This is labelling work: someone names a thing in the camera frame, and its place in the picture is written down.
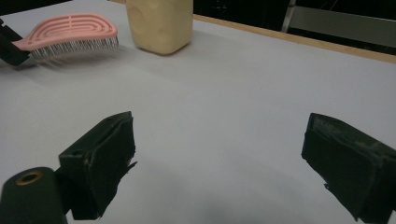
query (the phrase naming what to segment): white tabletop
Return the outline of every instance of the white tabletop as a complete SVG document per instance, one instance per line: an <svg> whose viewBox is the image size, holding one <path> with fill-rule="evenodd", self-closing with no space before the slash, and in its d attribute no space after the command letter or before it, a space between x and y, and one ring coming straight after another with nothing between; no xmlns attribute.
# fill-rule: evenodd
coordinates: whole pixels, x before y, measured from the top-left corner
<svg viewBox="0 0 396 224"><path fill-rule="evenodd" d="M65 63L0 62L0 183L58 155L101 119L131 110L136 167L97 221L355 223L301 158L311 112L396 148L396 64L194 22L163 57L137 49L123 5L72 1L2 17L20 35L95 12L120 48Z"/></svg>

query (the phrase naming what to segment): hairbrush bristle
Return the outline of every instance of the hairbrush bristle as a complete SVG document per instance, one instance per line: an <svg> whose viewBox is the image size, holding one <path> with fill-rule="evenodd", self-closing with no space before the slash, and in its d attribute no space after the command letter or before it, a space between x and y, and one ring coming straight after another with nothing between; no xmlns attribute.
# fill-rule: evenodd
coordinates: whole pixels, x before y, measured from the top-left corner
<svg viewBox="0 0 396 224"><path fill-rule="evenodd" d="M107 39L90 39L65 42L35 49L31 51L32 56L38 63L69 56L76 52L91 51L99 49L116 49L119 46L117 37Z"/></svg>

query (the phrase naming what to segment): beige container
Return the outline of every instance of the beige container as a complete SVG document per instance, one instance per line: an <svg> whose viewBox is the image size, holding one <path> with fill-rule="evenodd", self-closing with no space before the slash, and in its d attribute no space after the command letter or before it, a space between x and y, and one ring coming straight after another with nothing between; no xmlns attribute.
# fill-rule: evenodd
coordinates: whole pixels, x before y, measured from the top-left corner
<svg viewBox="0 0 396 224"><path fill-rule="evenodd" d="M126 0L134 43L170 54L191 41L193 0Z"/></svg>

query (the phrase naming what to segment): dark background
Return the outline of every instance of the dark background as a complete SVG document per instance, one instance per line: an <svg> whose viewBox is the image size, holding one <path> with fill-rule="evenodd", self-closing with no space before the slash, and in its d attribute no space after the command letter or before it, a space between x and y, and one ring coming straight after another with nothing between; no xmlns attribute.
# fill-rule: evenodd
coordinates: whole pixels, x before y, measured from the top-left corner
<svg viewBox="0 0 396 224"><path fill-rule="evenodd" d="M66 1L69 0L0 0L0 16ZM290 0L194 0L194 13L280 31L289 2ZM396 20L396 0L297 0L297 5ZM396 55L396 49L385 46L297 29L290 29L289 33Z"/></svg>

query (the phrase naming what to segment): table edge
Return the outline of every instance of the table edge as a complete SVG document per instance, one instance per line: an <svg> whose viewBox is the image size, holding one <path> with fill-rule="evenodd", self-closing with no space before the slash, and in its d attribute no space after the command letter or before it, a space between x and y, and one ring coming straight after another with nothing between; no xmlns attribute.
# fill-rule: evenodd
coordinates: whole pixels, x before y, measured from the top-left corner
<svg viewBox="0 0 396 224"><path fill-rule="evenodd" d="M320 49L329 49L329 50L333 50L333 51L337 51L337 52L342 52L345 54L360 56L363 58L378 60L378 61L386 62L386 63L396 63L396 56L390 55L390 54L375 52L375 51L371 51L371 50L367 50L367 49L357 49L357 48L353 48L353 47L349 47L349 46L345 46L345 45L334 44L331 42L316 40L316 39L307 38L307 37L298 36L298 35L281 33L278 31L267 30L267 29L263 29L263 28L259 28L259 27L255 27L255 26L245 25L242 23L237 23L237 22L233 22L233 21L224 21L224 20L214 19L214 18L196 15L196 14L193 15L193 18L197 21L214 23L217 25L227 26L227 27L234 28L237 30L251 32L251 33L254 33L257 35L270 36L273 38L283 39L283 40L287 40L290 42L304 44L307 46L312 46L312 47L316 47L316 48L320 48Z"/></svg>

